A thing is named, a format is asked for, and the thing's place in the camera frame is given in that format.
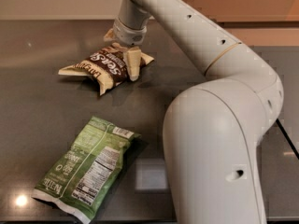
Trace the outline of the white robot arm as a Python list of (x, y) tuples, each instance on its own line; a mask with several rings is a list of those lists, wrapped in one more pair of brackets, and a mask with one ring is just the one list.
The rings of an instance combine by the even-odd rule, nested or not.
[(181, 0), (122, 0), (114, 35), (139, 45), (150, 18), (206, 77), (178, 95), (164, 116), (164, 159), (178, 224), (266, 224), (257, 147), (283, 105), (277, 72)]

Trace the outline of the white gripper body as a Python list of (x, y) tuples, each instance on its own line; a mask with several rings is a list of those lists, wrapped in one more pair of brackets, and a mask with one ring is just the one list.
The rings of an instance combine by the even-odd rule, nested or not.
[(114, 20), (113, 33), (117, 40), (128, 46), (138, 46), (143, 43), (147, 28), (132, 29), (124, 25), (119, 19)]

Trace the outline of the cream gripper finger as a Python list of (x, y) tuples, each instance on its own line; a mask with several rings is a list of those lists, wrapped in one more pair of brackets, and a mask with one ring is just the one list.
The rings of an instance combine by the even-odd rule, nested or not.
[(113, 41), (114, 38), (115, 38), (115, 36), (114, 36), (113, 29), (109, 29), (109, 30), (107, 31), (107, 33), (104, 35), (103, 40), (104, 40), (105, 42), (110, 42), (110, 41)]
[(123, 54), (123, 57), (130, 80), (138, 80), (140, 74), (141, 49), (139, 47), (129, 48)]

